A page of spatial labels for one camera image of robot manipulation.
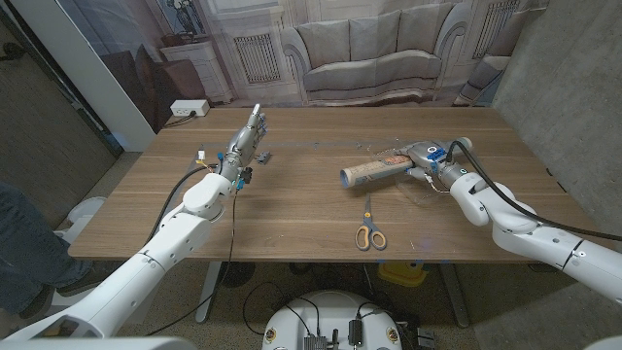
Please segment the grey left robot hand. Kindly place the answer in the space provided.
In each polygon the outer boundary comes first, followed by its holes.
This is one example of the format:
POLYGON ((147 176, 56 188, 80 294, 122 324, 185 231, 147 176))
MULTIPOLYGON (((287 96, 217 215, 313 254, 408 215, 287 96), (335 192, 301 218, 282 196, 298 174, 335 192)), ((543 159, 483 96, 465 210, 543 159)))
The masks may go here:
POLYGON ((256 104, 248 119, 231 138, 222 160, 219 174, 228 181, 237 179, 241 171, 255 158, 260 140, 267 133, 265 113, 256 104))

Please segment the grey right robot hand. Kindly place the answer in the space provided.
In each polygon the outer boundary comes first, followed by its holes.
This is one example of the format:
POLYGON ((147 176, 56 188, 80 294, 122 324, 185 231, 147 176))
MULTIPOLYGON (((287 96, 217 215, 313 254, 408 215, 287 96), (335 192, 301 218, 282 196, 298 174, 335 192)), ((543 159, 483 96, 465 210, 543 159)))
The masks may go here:
POLYGON ((441 180, 449 171, 453 160, 447 158, 447 151, 443 146, 432 141, 420 141, 397 150, 398 156, 406 156, 412 166, 406 173, 417 180, 426 180, 435 177, 441 180))

